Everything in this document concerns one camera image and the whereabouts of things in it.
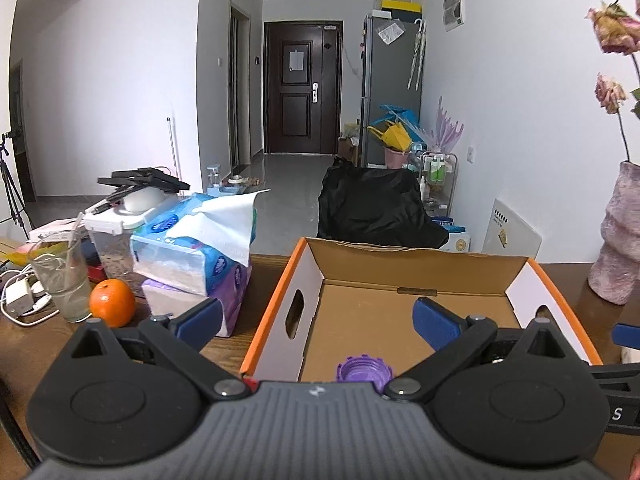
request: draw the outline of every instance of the front door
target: front door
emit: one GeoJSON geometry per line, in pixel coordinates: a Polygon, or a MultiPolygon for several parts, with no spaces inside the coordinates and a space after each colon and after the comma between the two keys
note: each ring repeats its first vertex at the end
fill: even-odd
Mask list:
{"type": "Polygon", "coordinates": [[[341,27],[339,22],[266,24],[269,153],[336,152],[341,27]]]}

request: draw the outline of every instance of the tiled floor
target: tiled floor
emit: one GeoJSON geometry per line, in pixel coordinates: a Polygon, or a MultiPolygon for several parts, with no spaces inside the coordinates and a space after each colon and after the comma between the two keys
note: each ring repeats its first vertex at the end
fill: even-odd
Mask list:
{"type": "Polygon", "coordinates": [[[54,200],[53,197],[44,197],[37,202],[27,202],[25,206],[33,226],[40,227],[54,220],[75,218],[80,211],[97,202],[95,197],[60,197],[58,200],[54,200]]]}
{"type": "Polygon", "coordinates": [[[263,181],[270,189],[255,199],[257,225],[254,254],[289,255],[303,236],[318,234],[318,196],[332,156],[265,155],[243,176],[263,181]]]}

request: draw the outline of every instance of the blue gripper pad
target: blue gripper pad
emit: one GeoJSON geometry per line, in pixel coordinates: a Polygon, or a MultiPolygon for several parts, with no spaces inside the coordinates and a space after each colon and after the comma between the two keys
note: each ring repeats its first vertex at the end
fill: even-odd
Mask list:
{"type": "Polygon", "coordinates": [[[436,352],[466,330],[467,322],[430,298],[414,303],[414,330],[436,352]]]}
{"type": "Polygon", "coordinates": [[[207,299],[172,320],[172,332],[199,352],[220,332],[222,320],[222,303],[207,299]]]}
{"type": "Polygon", "coordinates": [[[611,332],[611,339],[616,345],[640,349],[640,327],[618,323],[611,332]]]}

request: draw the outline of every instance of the pink vase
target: pink vase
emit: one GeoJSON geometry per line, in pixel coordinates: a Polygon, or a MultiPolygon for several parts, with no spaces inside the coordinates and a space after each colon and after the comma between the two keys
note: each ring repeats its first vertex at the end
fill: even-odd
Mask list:
{"type": "Polygon", "coordinates": [[[620,164],[620,176],[600,228],[604,246],[589,286],[603,300],[623,305],[640,279],[640,166],[620,164]]]}

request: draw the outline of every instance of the white lid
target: white lid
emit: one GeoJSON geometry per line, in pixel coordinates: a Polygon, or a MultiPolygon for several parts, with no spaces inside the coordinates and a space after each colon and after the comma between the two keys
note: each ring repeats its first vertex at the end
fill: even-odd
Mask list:
{"type": "Polygon", "coordinates": [[[95,205],[93,205],[86,210],[84,226],[91,231],[121,235],[125,231],[133,231],[133,229],[144,225],[156,215],[168,211],[177,205],[178,202],[179,199],[176,194],[167,194],[166,199],[159,206],[143,213],[130,213],[124,209],[124,206],[119,205],[97,215],[90,212],[95,207],[95,205]]]}

